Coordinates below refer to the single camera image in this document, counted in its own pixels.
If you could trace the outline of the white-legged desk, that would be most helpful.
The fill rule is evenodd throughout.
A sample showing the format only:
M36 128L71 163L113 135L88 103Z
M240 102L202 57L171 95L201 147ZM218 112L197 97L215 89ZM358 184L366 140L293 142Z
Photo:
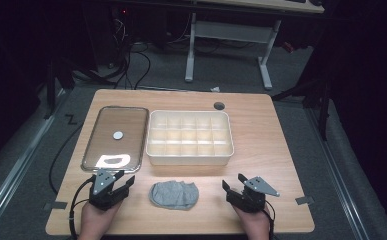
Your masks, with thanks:
M251 10L267 10L275 14L304 14L305 16L319 16L325 9L316 0L189 0L193 7L228 7L230 10L239 10L241 7ZM195 42L197 38L230 40L247 43L264 44L266 49L262 56L257 58L258 67L266 90L272 89L267 61L278 35L282 19L276 17L265 26L233 23L223 20L198 20L196 11L190 15L189 51L187 55L185 81L194 79Z

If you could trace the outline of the person's right hand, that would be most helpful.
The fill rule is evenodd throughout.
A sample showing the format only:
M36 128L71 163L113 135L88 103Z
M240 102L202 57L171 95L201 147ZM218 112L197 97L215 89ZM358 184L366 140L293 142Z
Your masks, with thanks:
M247 213L236 206L233 206L233 209L240 218L242 227L246 233L269 229L268 217L263 212Z

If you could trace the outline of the person's left hand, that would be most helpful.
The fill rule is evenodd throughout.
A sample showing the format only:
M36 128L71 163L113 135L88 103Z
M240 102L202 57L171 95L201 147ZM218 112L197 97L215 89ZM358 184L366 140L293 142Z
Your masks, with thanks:
M82 207L81 233L82 234L104 234L108 231L111 223L118 213L121 204L118 203L104 211L96 208L90 203Z

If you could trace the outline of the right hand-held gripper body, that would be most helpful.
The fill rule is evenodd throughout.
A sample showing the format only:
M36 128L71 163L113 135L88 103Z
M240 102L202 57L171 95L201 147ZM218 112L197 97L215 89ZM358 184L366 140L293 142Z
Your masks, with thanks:
M247 213L263 210L267 195L280 196L280 193L260 176L250 178L242 184L243 190L241 192L226 193L226 201Z

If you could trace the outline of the black metal stand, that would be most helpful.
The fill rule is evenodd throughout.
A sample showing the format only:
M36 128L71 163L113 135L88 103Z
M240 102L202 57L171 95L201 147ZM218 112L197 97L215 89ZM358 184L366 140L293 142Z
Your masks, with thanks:
M317 130L323 140L327 140L326 128L332 77L326 70L304 70L298 83L279 94L272 96L273 101L280 101L289 96L303 96L302 105L308 109L319 109Z
M47 65L46 102L47 111L45 118L49 119L56 109L56 83L62 89L72 90L75 82L72 77L70 61L63 57L53 58Z

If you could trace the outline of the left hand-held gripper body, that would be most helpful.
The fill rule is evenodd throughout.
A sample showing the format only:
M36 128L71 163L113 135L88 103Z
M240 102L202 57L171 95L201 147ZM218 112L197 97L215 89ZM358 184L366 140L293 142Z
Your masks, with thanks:
M114 175L105 169L97 171L89 192L90 204L106 211L129 196L129 189L127 191L123 188L125 184L116 190L113 189L115 183Z

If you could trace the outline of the white compartment storage box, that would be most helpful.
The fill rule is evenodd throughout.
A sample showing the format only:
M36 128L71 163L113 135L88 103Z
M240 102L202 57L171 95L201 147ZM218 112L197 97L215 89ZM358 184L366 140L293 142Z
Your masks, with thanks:
M153 111L146 153L153 165L227 165L234 155L229 116L223 111Z

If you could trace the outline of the grey sock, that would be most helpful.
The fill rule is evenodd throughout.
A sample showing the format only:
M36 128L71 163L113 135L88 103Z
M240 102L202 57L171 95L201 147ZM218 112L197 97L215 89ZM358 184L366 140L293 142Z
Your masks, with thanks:
M199 190L194 183L184 181L158 182L152 185L149 200L156 206L169 210L188 210L199 199Z

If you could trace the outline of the clear plastic box lid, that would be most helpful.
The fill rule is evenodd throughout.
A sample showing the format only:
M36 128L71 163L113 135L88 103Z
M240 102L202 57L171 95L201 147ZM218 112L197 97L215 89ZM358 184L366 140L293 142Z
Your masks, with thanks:
M141 167L149 111L142 107L105 106L99 110L81 168L135 173Z

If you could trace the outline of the metal floor rail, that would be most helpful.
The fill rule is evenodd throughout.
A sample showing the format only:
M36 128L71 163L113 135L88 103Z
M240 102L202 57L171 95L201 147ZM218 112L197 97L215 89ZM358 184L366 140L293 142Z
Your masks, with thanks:
M329 176L336 190L336 194L342 206L343 212L348 220L351 230L356 240L370 240L368 232L363 224L361 216L358 212L355 201L353 200L346 183L336 164L334 155L326 140L323 139L318 128L318 119L315 112L311 109L305 109L305 114L309 120L313 132L315 133L319 145L324 153L324 159L328 167Z
M73 127L65 110L70 96L69 90L58 91L57 109L49 119L41 104L0 152L0 240L48 237L51 210L43 206L55 202L68 162Z

